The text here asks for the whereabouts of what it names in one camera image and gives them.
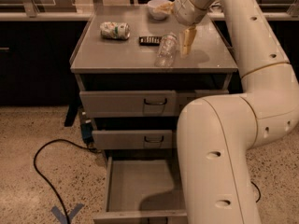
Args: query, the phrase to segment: robotic arm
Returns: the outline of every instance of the robotic arm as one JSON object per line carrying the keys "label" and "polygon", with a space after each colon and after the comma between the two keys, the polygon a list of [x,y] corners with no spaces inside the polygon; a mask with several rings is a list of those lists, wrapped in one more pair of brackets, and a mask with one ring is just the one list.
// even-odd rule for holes
{"label": "robotic arm", "polygon": [[[214,0],[175,0],[178,22],[200,22]],[[261,223],[246,151],[289,133],[299,87],[255,0],[221,0],[244,93],[189,103],[178,120],[178,159],[189,224]]]}

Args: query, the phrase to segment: gray countertop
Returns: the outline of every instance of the gray countertop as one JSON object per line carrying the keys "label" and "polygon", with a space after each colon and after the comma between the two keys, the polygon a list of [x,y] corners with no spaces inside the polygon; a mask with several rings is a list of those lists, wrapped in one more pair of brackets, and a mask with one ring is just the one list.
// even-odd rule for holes
{"label": "gray countertop", "polygon": [[[128,40],[109,40],[100,36],[104,21],[127,22],[131,35]],[[74,73],[227,73],[237,70],[234,59],[225,47],[210,18],[206,16],[197,26],[197,35],[189,56],[177,55],[172,68],[155,67],[158,47],[139,46],[138,38],[147,35],[178,36],[186,27],[178,24],[173,16],[164,21],[154,20],[146,6],[99,7],[82,39],[72,62]]]}

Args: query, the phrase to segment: floor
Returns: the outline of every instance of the floor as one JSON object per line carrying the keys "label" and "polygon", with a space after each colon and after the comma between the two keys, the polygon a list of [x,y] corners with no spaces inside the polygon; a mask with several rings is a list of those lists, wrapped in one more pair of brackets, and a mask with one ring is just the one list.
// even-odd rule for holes
{"label": "floor", "polygon": [[[67,109],[0,106],[0,223],[65,223],[56,196],[33,161],[54,139],[85,147],[78,117],[72,127],[64,126]],[[298,144],[296,127],[247,154],[252,181],[262,193],[258,208],[263,224],[299,223]],[[37,166],[59,191],[68,212],[73,211],[72,223],[93,223],[93,213],[102,210],[104,200],[107,170],[102,155],[58,142],[41,151]]]}

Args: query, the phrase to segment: black cabinet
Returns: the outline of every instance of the black cabinet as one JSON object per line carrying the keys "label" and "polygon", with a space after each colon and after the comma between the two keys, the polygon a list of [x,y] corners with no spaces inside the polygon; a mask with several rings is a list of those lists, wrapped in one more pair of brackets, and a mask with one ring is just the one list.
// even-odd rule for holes
{"label": "black cabinet", "polygon": [[68,105],[69,58],[86,21],[0,22],[0,105]]}

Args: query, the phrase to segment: bowl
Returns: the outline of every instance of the bowl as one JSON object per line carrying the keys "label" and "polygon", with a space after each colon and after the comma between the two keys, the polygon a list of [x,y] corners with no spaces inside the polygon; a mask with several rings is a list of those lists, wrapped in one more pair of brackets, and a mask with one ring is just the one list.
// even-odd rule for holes
{"label": "bowl", "polygon": [[150,0],[148,1],[148,8],[149,8],[149,14],[155,19],[155,20],[163,20],[169,16],[169,14],[156,11],[155,8],[163,5],[171,3],[170,0]]}

